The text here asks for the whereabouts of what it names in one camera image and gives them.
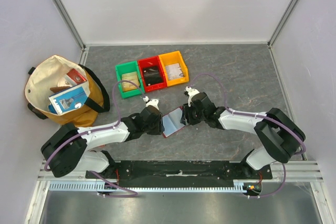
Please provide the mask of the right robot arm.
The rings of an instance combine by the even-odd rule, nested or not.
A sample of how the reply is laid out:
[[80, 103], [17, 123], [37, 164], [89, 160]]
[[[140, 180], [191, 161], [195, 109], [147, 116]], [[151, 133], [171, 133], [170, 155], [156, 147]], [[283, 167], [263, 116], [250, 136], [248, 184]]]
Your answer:
[[183, 104], [181, 123], [195, 125], [205, 122], [209, 127], [220, 130], [237, 130], [255, 134], [262, 147], [249, 152], [240, 166], [241, 174], [254, 178], [259, 170], [274, 162], [287, 163], [292, 156], [306, 150], [304, 132], [280, 109], [251, 113], [216, 106], [205, 92], [190, 87], [184, 94], [188, 102]]

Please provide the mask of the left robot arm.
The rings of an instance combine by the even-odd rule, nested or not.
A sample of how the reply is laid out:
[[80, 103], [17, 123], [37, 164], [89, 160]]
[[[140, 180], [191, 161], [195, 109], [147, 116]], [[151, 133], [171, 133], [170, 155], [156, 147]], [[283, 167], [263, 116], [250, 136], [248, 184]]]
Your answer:
[[163, 131], [162, 113], [152, 105], [111, 124], [76, 127], [67, 123], [41, 147], [46, 160], [44, 169], [56, 178], [87, 170], [110, 178], [116, 171], [111, 156], [106, 151], [93, 152], [92, 149], [136, 140], [143, 134], [161, 135]]

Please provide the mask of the red leather card holder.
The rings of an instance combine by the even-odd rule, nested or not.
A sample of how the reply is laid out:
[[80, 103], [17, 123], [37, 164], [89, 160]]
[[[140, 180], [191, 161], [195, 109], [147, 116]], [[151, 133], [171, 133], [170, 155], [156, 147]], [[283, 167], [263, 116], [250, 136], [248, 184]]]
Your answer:
[[184, 112], [183, 108], [180, 106], [162, 117], [164, 127], [162, 135], [164, 138], [168, 138], [186, 127], [186, 125], [180, 123], [182, 114], [184, 114]]

